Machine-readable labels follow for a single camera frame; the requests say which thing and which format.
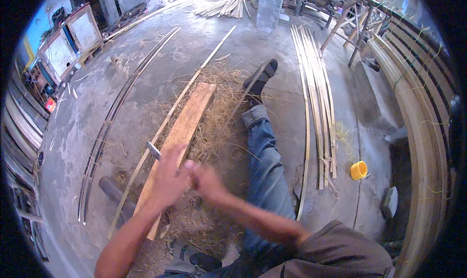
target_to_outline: forearm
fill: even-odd
[[[298,247],[311,235],[301,223],[255,207],[232,194],[219,199],[215,206],[271,242]]]
[[[114,234],[97,259],[96,278],[123,277],[130,271],[151,226],[166,208],[156,202],[145,204]]]

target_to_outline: blue wall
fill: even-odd
[[[65,12],[70,14],[72,12],[71,0],[44,0],[29,23],[26,35],[34,53],[37,52],[42,34],[52,27],[53,13],[60,7],[64,7]]]

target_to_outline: dark cylinder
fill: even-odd
[[[99,180],[99,188],[104,192],[110,201],[118,206],[120,203],[120,199],[123,196],[123,189],[117,184],[117,182],[108,176],[103,176]],[[123,208],[121,210],[122,215],[125,219],[129,219],[133,216],[133,212],[135,212],[136,202],[130,198],[130,196],[126,197],[125,203],[123,204]]]

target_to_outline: hand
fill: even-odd
[[[178,170],[177,161],[186,146],[186,144],[173,145],[162,151],[148,203],[153,201],[168,207],[185,192],[189,182],[189,168],[193,166],[193,161],[187,160],[180,166],[180,170]]]
[[[191,177],[194,189],[198,191],[203,199],[210,203],[216,204],[229,195],[227,188],[209,165],[193,165]]]

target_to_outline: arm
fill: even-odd
[[[158,200],[150,200],[125,223],[102,250],[94,276],[124,277],[132,268],[139,248],[156,218],[166,209]]]
[[[210,167],[197,166],[192,170],[192,178],[201,197],[266,240],[298,248],[312,234],[298,221],[260,209],[230,194]]]
[[[156,218],[183,194],[192,162],[185,162],[177,172],[176,161],[185,146],[173,146],[164,151],[159,164],[163,170],[158,170],[151,196],[102,250],[94,271],[96,278],[124,277],[128,274]]]

